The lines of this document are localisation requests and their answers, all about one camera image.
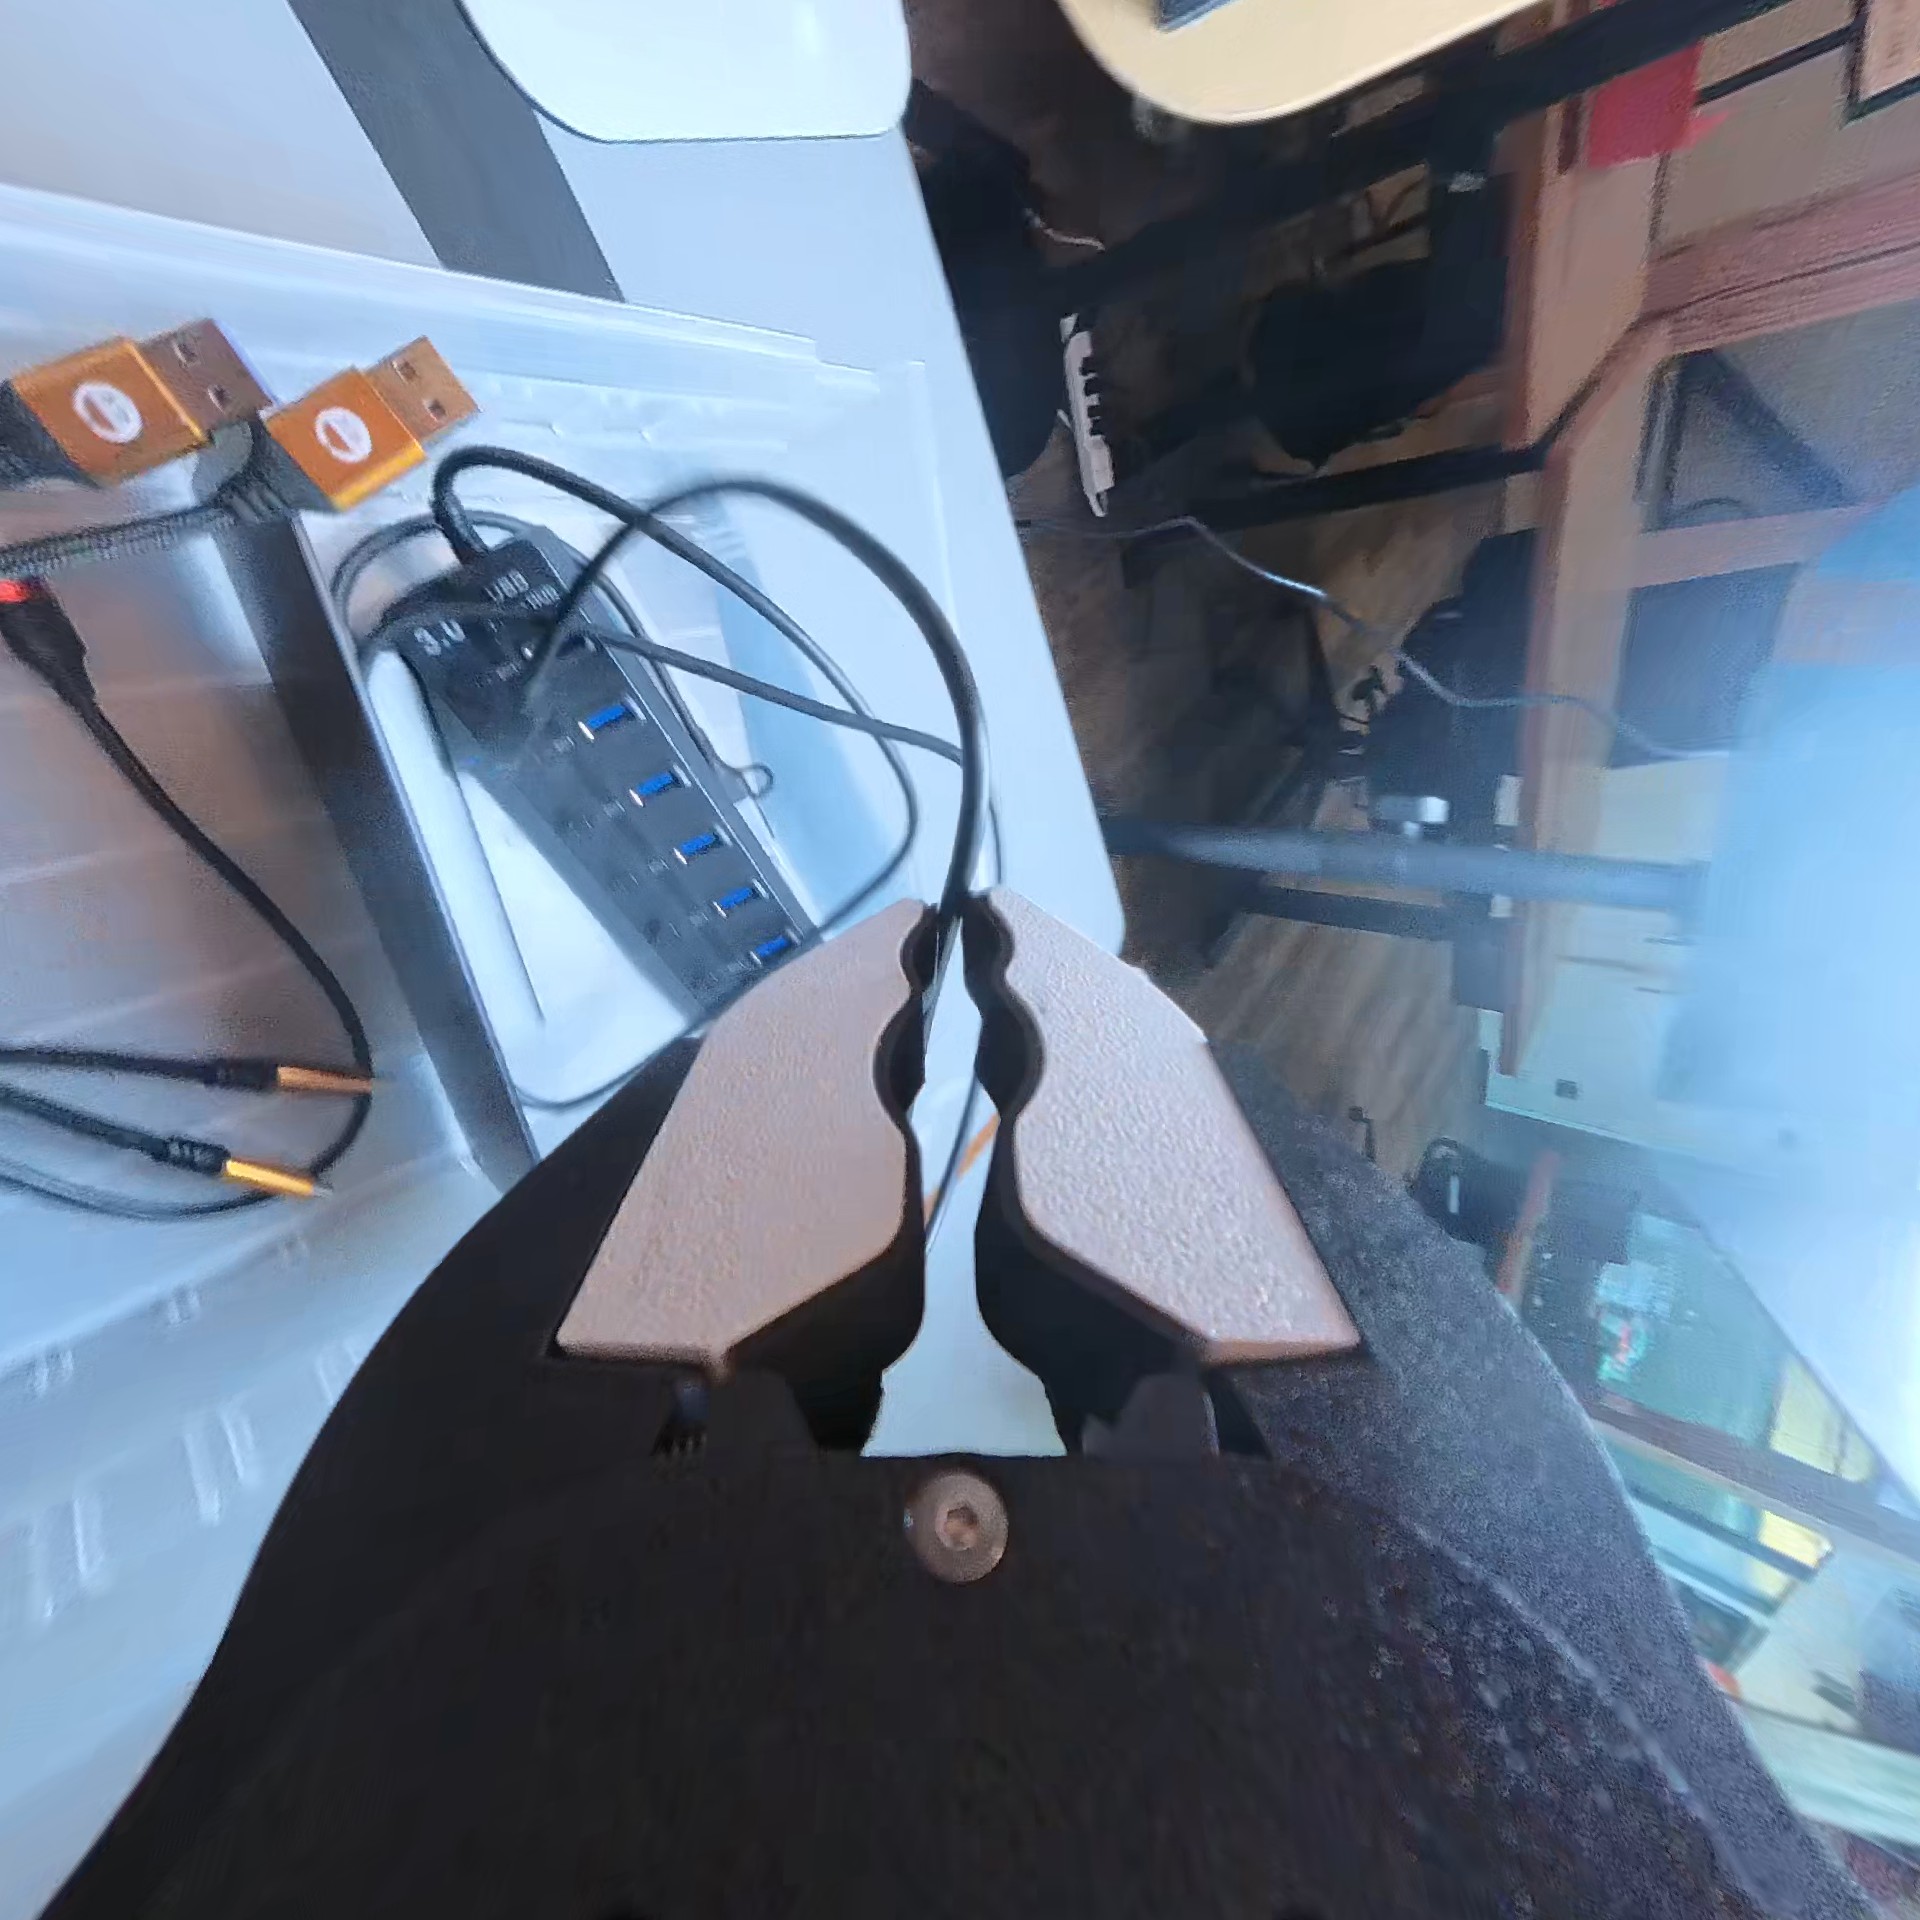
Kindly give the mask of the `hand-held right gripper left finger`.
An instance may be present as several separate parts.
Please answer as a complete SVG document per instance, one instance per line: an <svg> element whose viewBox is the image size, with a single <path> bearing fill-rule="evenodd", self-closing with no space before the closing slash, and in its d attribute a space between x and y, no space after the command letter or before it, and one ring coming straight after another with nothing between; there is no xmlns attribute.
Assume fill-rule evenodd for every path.
<svg viewBox="0 0 1920 1920"><path fill-rule="evenodd" d="M708 1026L561 1322L562 1354L731 1372L918 1234L931 942L931 908L892 902Z"/></svg>

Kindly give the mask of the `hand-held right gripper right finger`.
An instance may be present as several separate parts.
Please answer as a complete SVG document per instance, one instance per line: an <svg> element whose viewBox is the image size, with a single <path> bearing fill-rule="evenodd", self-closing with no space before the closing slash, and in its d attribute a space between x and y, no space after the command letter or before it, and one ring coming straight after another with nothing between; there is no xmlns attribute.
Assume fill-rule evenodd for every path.
<svg viewBox="0 0 1920 1920"><path fill-rule="evenodd" d="M995 1173L1042 1269L1205 1368L1360 1344L1202 1029L1012 889L968 914Z"/></svg>

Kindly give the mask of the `clear plastic box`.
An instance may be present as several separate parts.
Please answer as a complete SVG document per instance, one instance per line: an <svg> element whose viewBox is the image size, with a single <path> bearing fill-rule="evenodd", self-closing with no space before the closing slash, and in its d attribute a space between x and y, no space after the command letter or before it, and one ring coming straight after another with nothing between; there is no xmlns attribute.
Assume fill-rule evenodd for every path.
<svg viewBox="0 0 1920 1920"><path fill-rule="evenodd" d="M942 600L942 491L918 361L406 268L4 187L4 368L114 332L214 317L277 393L424 333L483 403L469 438L640 499L765 473L868 523ZM302 529L323 584L373 529L425 513L417 473ZM725 550L885 716L946 730L910 629L795 520L715 504ZM110 718L293 914L368 1021L379 1092L318 1202L144 1227L4 1196L4 1736L190 1691L264 1530L397 1307L500 1189L470 1161L414 1014L286 724L219 546L57 588ZM685 1014L620 960L532 850L448 781L394 659L368 702L514 1083L596 1088ZM688 698L730 755L774 765L749 819L829 913L897 850L875 748ZM475 806L466 817L466 795ZM4 649L4 1038L252 1051L329 1046L318 990L155 826Z"/></svg>

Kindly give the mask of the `black hub cable black plug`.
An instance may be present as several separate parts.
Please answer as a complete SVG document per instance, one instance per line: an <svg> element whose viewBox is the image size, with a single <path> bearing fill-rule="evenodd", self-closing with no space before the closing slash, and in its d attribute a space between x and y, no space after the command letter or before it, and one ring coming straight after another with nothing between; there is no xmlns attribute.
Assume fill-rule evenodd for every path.
<svg viewBox="0 0 1920 1920"><path fill-rule="evenodd" d="M549 532L584 556L584 572L566 588L561 610L550 616L534 645L534 667L524 684L526 694L540 691L549 667L561 659L570 641L587 641L604 652L644 659L659 675L664 691L677 698L677 705L682 698L674 691L674 678L685 677L725 689L747 702L795 714L816 726L853 733L875 748L892 770L904 805L897 850L829 916L812 920L813 942L794 957L819 947L829 932L850 931L860 913L875 908L880 897L905 868L921 830L921 800L912 774L905 770L904 753L921 753L949 764L958 778L958 798L946 872L932 905L928 990L928 1003L940 1005L942 987L958 954L962 914L977 889L977 865L998 830L992 800L992 753L986 710L962 642L937 597L897 550L816 493L773 477L744 473L685 483L664 497L640 500L594 485L576 472L540 459L538 454L475 446L459 449L445 457L434 472L427 499L430 505L424 514L402 520L379 534L370 534L342 557L333 576L338 609L348 609L363 572L377 561L385 561L394 548L419 537L442 539L448 548L448 565L443 569L451 569L459 562L481 561L491 546L514 532ZM705 544L691 532L691 514L706 514L715 504L733 499L780 509L802 521L874 580L925 648L945 684L955 738L942 738L923 730L883 721L866 705L850 675L747 569L733 565L725 550ZM633 544L649 544L664 550L706 580L728 609L755 618L771 635L797 653L834 691L837 699L829 705L816 694L667 645L654 635L640 620L640 612L624 601L622 590L610 580L618 562ZM394 653L373 653L368 649L368 635L381 612L354 638L362 666L396 659ZM688 1030L697 1030L701 1021L721 1012L688 1014Z"/></svg>

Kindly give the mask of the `black usb cable orange plugs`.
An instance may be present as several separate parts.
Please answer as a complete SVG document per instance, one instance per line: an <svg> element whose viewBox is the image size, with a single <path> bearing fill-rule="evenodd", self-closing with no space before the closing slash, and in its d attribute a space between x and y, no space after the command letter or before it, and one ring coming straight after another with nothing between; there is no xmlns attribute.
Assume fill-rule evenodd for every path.
<svg viewBox="0 0 1920 1920"><path fill-rule="evenodd" d="M4 548L4 579L170 554L258 523L348 513L425 464L475 401L425 340L275 403L210 321L114 337L4 374L4 491L117 489L238 436L238 467L196 505L38 534Z"/></svg>

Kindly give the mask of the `black cable red plug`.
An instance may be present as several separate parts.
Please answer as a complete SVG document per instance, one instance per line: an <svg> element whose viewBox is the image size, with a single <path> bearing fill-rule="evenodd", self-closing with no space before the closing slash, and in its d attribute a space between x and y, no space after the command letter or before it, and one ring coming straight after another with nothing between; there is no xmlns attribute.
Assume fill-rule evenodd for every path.
<svg viewBox="0 0 1920 1920"><path fill-rule="evenodd" d="M4 1044L4 1067L28 1072L130 1076L252 1098L326 1098L348 1107L342 1124L323 1145L316 1161L305 1168L288 1168L248 1160L218 1140L157 1133L130 1120L75 1109L68 1101L6 1082L3 1088L6 1117L108 1148L163 1173L229 1189L232 1198L163 1205L89 1189L11 1161L4 1161L4 1189L84 1216L108 1216L139 1226L185 1226L188 1221L264 1209L275 1202L309 1202L323 1196L329 1174L348 1160L363 1133L377 1090L373 1043L354 998L320 949L307 940L254 875L177 802L110 721L89 675L84 638L45 584L24 576L4 579L3 634L11 659L60 699L132 798L272 934L307 984L320 992L342 1030L350 1059L348 1066L320 1066L233 1053L188 1059L122 1046Z"/></svg>

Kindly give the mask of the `black flat device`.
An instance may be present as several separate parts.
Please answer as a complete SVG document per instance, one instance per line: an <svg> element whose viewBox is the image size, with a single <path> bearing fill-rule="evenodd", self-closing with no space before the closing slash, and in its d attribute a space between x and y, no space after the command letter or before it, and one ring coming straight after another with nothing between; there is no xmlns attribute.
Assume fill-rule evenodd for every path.
<svg viewBox="0 0 1920 1920"><path fill-rule="evenodd" d="M314 546L290 521L214 544L469 1157L510 1189L538 1145Z"/></svg>

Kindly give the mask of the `white open crate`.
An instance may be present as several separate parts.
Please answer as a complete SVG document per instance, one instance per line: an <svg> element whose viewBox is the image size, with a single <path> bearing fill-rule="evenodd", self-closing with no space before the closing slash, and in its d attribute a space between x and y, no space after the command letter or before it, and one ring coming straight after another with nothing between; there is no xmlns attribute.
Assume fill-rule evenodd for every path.
<svg viewBox="0 0 1920 1920"><path fill-rule="evenodd" d="M1686 1208L1888 1472L1918 1441L1918 493L1789 590L1745 705L1664 1090L1752 1120Z"/></svg>

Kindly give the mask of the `white power strip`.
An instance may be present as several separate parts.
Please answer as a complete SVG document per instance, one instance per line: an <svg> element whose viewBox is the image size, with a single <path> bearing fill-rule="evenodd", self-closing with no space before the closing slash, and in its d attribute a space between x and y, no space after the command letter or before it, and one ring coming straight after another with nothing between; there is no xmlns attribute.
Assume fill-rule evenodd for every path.
<svg viewBox="0 0 1920 1920"><path fill-rule="evenodd" d="M1112 514L1117 488L1117 454L1108 429L1104 374L1097 360L1093 326L1076 314L1060 317L1062 347L1062 418L1073 435L1073 452L1080 488L1090 514L1104 521Z"/></svg>

